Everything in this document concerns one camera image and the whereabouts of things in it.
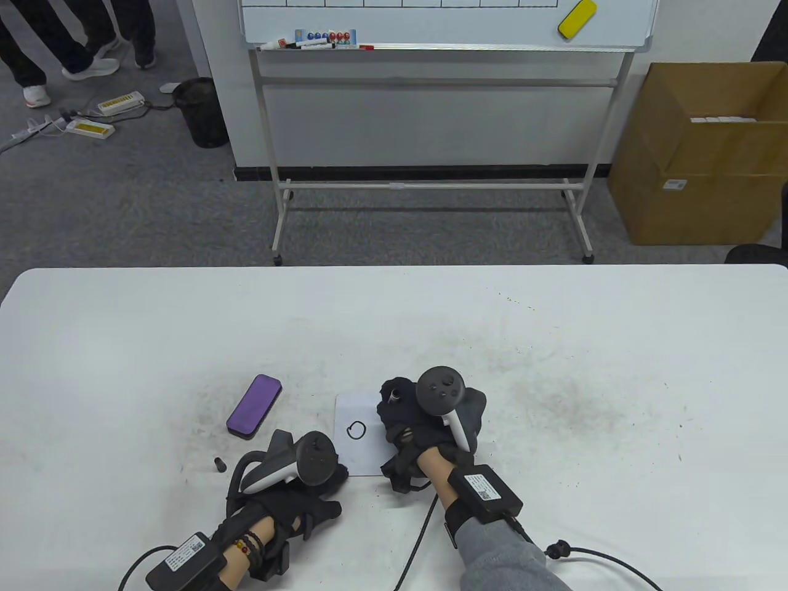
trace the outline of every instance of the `plug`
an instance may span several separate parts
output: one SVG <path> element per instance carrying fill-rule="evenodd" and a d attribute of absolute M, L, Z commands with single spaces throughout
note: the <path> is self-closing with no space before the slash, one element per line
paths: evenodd
<path fill-rule="evenodd" d="M 555 544 L 550 544 L 545 550 L 545 554 L 553 560 L 567 558 L 571 552 L 572 548 L 569 542 L 565 540 L 558 540 Z"/>

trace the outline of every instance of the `whiteboard stand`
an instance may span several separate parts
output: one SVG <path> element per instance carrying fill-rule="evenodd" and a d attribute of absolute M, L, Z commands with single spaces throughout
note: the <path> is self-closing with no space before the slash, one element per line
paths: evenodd
<path fill-rule="evenodd" d="M 375 43 L 375 50 L 378 51 L 378 44 Z M 455 46 L 452 49 L 476 49 L 476 47 Z M 385 48 L 382 50 L 396 51 L 396 48 Z M 538 191 L 560 191 L 567 204 L 567 210 L 572 220 L 574 231 L 583 250 L 582 261 L 585 264 L 592 264 L 594 261 L 593 247 L 588 232 L 583 221 L 583 209 L 588 198 L 593 182 L 594 174 L 599 166 L 602 155 L 604 141 L 607 138 L 610 128 L 611 115 L 619 101 L 621 90 L 624 87 L 626 78 L 629 75 L 635 49 L 615 51 L 623 54 L 619 74 L 614 79 L 609 80 L 581 80 L 581 79 L 488 79 L 488 78 L 321 78 L 315 76 L 263 76 L 260 72 L 260 62 L 258 59 L 259 48 L 249 50 L 249 61 L 251 64 L 252 76 L 257 90 L 258 103 L 260 106 L 260 117 L 262 118 L 263 135 L 265 136 L 266 150 L 268 151 L 268 166 L 271 171 L 273 182 L 273 193 L 277 201 L 277 229 L 273 235 L 273 264 L 281 266 L 283 263 L 281 254 L 281 242 L 284 235 L 284 225 L 288 217 L 288 209 L 293 199 L 296 189 L 473 189 L 481 191 L 510 191 L 519 190 L 538 190 Z M 586 48 L 586 52 L 604 51 L 611 53 L 611 49 Z M 279 177 L 277 166 L 277 156 L 273 145 L 271 134 L 271 124 L 266 106 L 266 87 L 273 86 L 310 86 L 310 87 L 356 87 L 356 88 L 381 88 L 381 87 L 419 87 L 431 89 L 452 90 L 457 88 L 494 88 L 494 87 L 554 87 L 554 88 L 611 88 L 612 93 L 605 110 L 602 120 L 597 145 L 593 156 L 589 162 L 585 178 L 581 183 L 571 183 L 569 179 L 563 179 L 562 183 L 311 183 L 294 182 L 290 179 L 282 181 Z"/>

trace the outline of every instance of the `sticker label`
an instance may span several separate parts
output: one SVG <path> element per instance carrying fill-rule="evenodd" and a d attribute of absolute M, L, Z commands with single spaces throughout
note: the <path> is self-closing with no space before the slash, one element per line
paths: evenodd
<path fill-rule="evenodd" d="M 684 191 L 684 187 L 686 186 L 687 186 L 686 180 L 671 179 L 667 183 L 665 183 L 665 186 L 662 188 L 665 191 Z"/>
<path fill-rule="evenodd" d="M 468 484 L 481 497 L 481 500 L 498 500 L 500 495 L 489 483 L 489 480 L 481 474 L 468 474 L 465 479 Z"/>
<path fill-rule="evenodd" d="M 164 561 L 167 563 L 169 569 L 174 573 L 183 565 L 185 565 L 194 554 L 202 550 L 204 547 L 205 542 L 200 540 L 195 533 L 183 544 L 181 544 L 180 548 L 167 556 Z"/>

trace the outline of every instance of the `drawn circle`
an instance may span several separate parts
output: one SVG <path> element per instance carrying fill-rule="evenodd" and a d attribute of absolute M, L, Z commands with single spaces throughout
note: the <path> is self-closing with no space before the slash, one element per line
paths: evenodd
<path fill-rule="evenodd" d="M 350 432 L 352 431 L 356 423 L 360 424 L 360 426 L 362 426 L 364 430 L 361 432 L 361 435 L 359 435 L 358 437 L 353 437 Z M 362 423 L 361 421 L 353 421 L 350 424 L 350 426 L 347 428 L 347 432 L 348 432 L 348 437 L 350 437 L 352 440 L 358 441 L 359 439 L 361 439 L 366 435 L 366 425 L 364 425 L 364 423 Z"/>

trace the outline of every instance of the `whiteboard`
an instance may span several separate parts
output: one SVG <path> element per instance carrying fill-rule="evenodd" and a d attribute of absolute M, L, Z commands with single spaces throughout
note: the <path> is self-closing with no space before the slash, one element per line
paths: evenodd
<path fill-rule="evenodd" d="M 381 49 L 646 50 L 658 0 L 596 0 L 597 15 L 571 41 L 558 25 L 578 0 L 240 0 L 249 43 L 296 29 L 355 29 Z"/>

